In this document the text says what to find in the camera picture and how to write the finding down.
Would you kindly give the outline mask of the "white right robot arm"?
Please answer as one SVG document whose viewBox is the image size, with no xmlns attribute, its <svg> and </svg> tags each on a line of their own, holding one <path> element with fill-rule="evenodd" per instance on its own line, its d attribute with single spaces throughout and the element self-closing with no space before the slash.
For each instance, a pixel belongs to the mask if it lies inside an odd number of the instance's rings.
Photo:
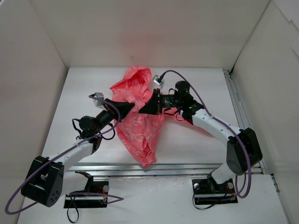
<svg viewBox="0 0 299 224">
<path fill-rule="evenodd" d="M 138 112 L 158 115 L 176 108 L 185 121 L 204 129 L 223 143 L 227 149 L 226 161 L 210 174 L 206 183 L 211 192 L 218 192 L 224 182 L 235 175 L 243 175 L 263 155 L 256 133 L 251 128 L 241 129 L 209 115 L 190 94 L 190 87 L 187 81 L 178 81 L 174 93 L 168 95 L 162 94 L 160 89 L 154 89 L 150 100 Z"/>
</svg>

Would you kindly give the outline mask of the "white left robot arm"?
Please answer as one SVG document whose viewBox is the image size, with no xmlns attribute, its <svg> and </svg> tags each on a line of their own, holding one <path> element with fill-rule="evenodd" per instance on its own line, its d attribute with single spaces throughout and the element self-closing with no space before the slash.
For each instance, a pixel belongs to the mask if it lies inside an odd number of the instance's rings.
<svg viewBox="0 0 299 224">
<path fill-rule="evenodd" d="M 79 133 L 70 149 L 50 157 L 36 157 L 28 171 L 21 194 L 36 203 L 47 207 L 53 206 L 64 195 L 90 195 L 93 191 L 93 176 L 86 172 L 69 172 L 80 160 L 94 154 L 102 142 L 102 129 L 122 121 L 134 108 L 134 103 L 102 101 L 104 110 L 96 117 L 83 116 L 73 119 L 79 126 L 74 129 Z"/>
</svg>

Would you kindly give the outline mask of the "pink hooded printed jacket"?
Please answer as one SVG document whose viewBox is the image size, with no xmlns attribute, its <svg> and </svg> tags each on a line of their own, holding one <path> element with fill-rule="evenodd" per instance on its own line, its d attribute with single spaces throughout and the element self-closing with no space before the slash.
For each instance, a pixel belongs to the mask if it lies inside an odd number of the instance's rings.
<svg viewBox="0 0 299 224">
<path fill-rule="evenodd" d="M 169 115 L 138 114 L 138 110 L 150 99 L 153 91 L 149 89 L 152 73 L 144 66 L 129 67 L 123 78 L 112 85 L 112 100 L 134 103 L 135 106 L 120 122 L 116 131 L 118 137 L 133 158 L 142 167 L 155 163 L 156 147 L 165 120 L 176 121 L 190 127 L 182 117 L 171 118 Z"/>
</svg>

